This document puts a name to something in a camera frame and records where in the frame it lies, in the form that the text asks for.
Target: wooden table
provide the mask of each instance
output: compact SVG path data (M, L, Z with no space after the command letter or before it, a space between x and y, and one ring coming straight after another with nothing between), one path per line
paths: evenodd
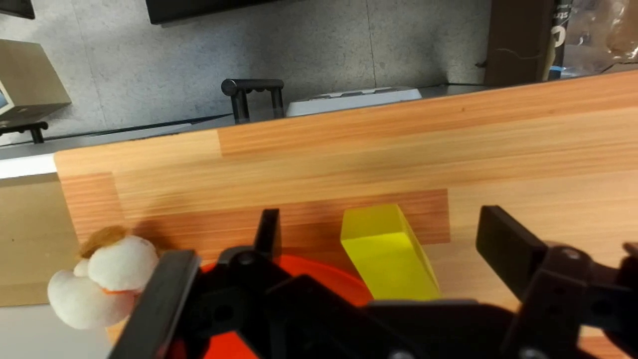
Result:
M479 206L616 264L638 238L638 71L62 151L76 232L126 222L204 258L283 208L283 246L351 266L341 210L401 202L447 296L515 306L475 250Z

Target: wood grain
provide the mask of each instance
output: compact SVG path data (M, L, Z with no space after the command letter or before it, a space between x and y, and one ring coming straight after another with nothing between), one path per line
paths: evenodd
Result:
M142 171L152 167L188 165L222 157L218 131L194 131L138 141L70 149L56 155L64 177Z
M409 133L449 131L535 117L578 117L606 109L636 109L638 73L594 75L481 93L361 107L289 121L263 121L220 129L224 155L331 147Z
M303 204L287 246L339 264L297 234L321 222L323 204L447 191L451 240L427 244L443 292L517 306L473 246L479 206L501 202L541 236L616 264L620 240L638 236L636 117L638 71L624 71L72 149L56 161L78 232L112 224L114 214L90 210L112 200L126 224L208 256L249 240L261 206Z
M329 200L285 202L281 208L283 252L329 260L355 272L341 248L341 216L345 208L375 202L399 202L423 242L449 240L447 193L387 193ZM226 246L253 242L263 206L232 210L194 210L134 218L134 230L166 248L196 248L204 260L214 260Z

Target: wooden panel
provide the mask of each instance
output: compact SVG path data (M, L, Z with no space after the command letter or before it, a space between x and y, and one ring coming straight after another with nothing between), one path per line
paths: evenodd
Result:
M475 250L479 204L503 202L539 234L616 262L620 238L638 230L636 117L638 73L626 71L74 149L56 159L64 189L84 191L68 200L78 232L112 224L82 208L104 200L100 187L110 183L126 224L206 256L249 242L261 206L297 204L287 244L341 264L321 238L297 240L321 224L315 212L325 204L449 191L453 240L427 244L443 292L515 306ZM218 133L220 143L210 145L206 137Z
M196 131L140 141L70 149L56 155L64 177L88 173L122 173L168 165L188 165L220 157L218 131Z
M423 242L449 240L447 193L387 193L329 200L281 204L281 246L285 252L329 260L355 270L341 248L341 214L351 206L399 202ZM160 246L198 248L204 260L214 260L226 246L253 242L261 206L232 210L194 210L134 218L138 234L152 236Z
M80 240L102 226L126 222L112 175L68 177L62 189Z
M578 117L588 111L636 109L638 71L592 75L425 101L333 111L287 121L220 129L224 155L361 143L409 133L449 131L535 117Z
M118 173L126 212L188 212L493 181L624 171L638 165L630 109L413 133L331 151L255 153Z
M78 240L54 175L0 181L0 304L42 304L52 272L76 262Z

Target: garlic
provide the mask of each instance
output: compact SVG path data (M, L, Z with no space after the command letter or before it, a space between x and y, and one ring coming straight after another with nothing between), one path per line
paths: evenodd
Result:
M58 270L48 280L48 300L56 314L74 328L108 326L132 312L136 294L108 294L88 276Z
M108 290L144 290L158 264L156 246L136 234L96 248L88 276Z

